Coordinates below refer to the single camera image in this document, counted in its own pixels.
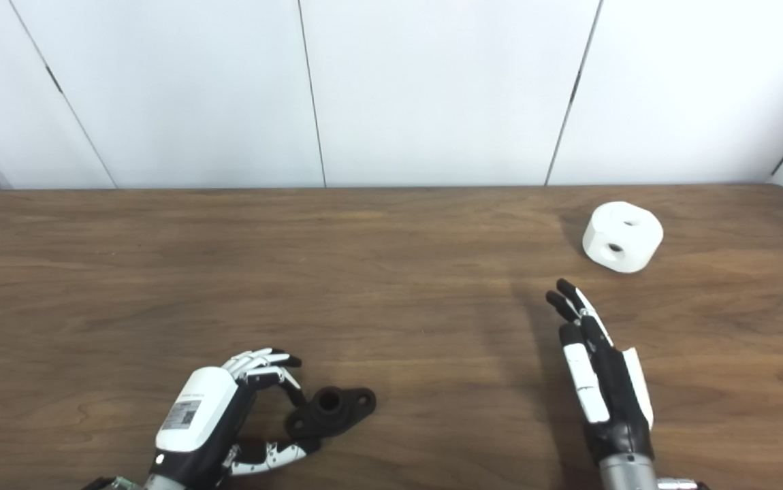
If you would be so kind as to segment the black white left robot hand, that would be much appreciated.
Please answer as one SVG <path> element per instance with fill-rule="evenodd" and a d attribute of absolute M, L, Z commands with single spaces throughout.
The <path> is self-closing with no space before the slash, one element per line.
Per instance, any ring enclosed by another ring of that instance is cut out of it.
<path fill-rule="evenodd" d="M 269 472 L 319 451 L 319 438 L 237 440 L 261 390 L 280 387 L 295 408 L 306 406 L 289 372 L 301 364 L 279 348 L 259 348 L 195 370 L 156 434 L 144 488 L 219 489 L 231 477 Z"/>

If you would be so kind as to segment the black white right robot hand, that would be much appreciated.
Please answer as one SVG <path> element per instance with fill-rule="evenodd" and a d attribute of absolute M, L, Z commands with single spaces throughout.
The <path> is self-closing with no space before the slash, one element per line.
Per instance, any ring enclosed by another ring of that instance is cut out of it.
<path fill-rule="evenodd" d="M 635 348 L 615 346 L 596 308 L 568 280 L 557 279 L 546 301 L 564 320 L 558 335 L 593 462 L 620 454 L 654 460 L 654 411 Z"/>

